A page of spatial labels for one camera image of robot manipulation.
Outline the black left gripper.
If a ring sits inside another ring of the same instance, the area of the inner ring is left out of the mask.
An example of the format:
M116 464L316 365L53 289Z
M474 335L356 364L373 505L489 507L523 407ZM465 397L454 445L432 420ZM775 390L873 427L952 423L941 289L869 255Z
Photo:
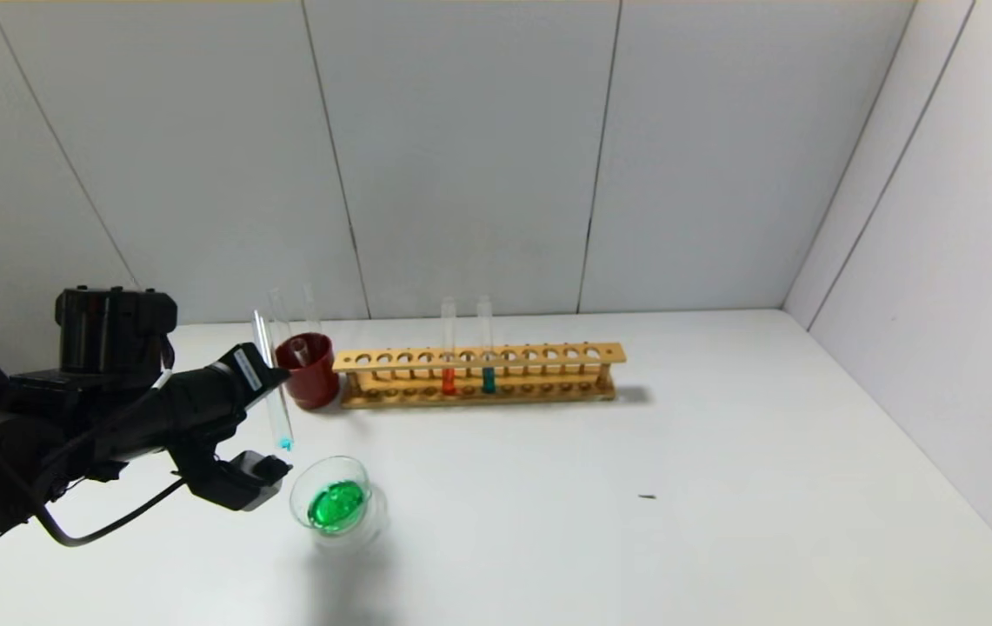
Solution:
M224 443L254 404L289 379L289 370L266 364L253 343L234 345L200 369L172 374L156 393L157 441Z

